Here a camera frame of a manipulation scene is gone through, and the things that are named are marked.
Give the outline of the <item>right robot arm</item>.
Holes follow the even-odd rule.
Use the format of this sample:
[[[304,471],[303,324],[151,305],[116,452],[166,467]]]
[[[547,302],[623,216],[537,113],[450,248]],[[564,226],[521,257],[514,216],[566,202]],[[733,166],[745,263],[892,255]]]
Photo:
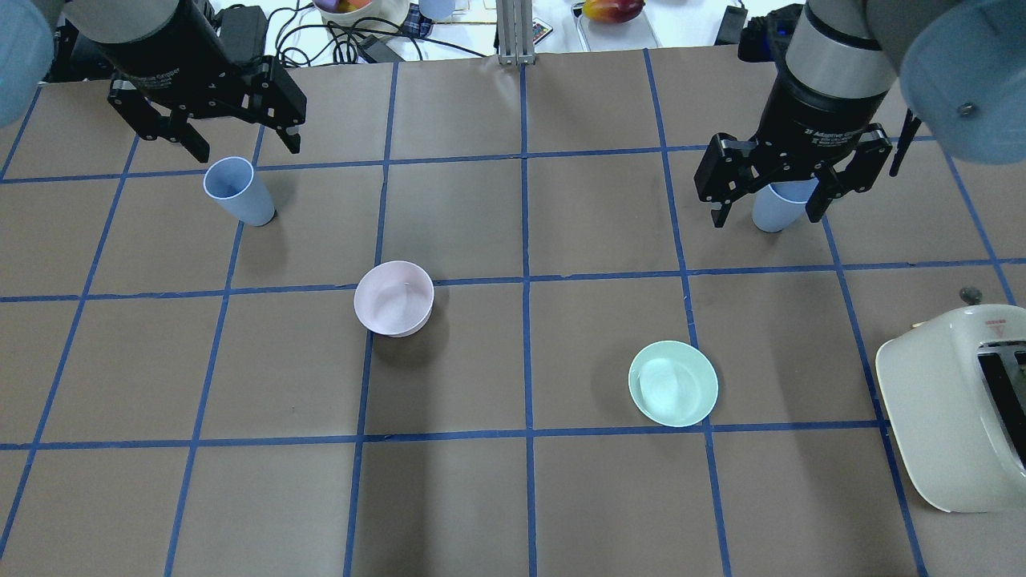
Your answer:
[[[751,138],[712,136],[695,174],[715,227],[770,185],[813,182],[810,222],[898,174],[920,127],[977,164],[1024,160],[1022,1],[806,1],[741,32],[777,76]]]

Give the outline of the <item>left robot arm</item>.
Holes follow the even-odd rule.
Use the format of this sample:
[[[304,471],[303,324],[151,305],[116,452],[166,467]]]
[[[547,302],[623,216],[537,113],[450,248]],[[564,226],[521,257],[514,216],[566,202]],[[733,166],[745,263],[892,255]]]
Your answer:
[[[209,1],[4,1],[2,125],[18,120],[40,82],[62,75],[63,44],[83,43],[88,75],[106,73],[107,102],[144,141],[176,143],[208,161],[194,119],[236,118],[273,129],[290,153],[308,99],[266,52],[256,5]]]

